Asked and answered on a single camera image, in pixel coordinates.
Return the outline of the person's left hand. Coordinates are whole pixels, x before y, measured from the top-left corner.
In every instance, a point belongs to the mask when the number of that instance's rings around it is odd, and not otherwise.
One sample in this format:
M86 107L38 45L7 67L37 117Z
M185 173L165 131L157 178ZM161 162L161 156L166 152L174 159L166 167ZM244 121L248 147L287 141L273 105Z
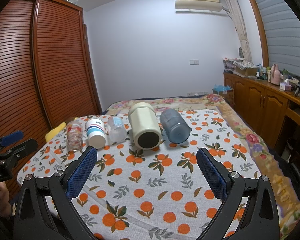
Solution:
M0 216L8 217L11 215L12 208L9 202L9 191L7 189L6 183L0 182Z

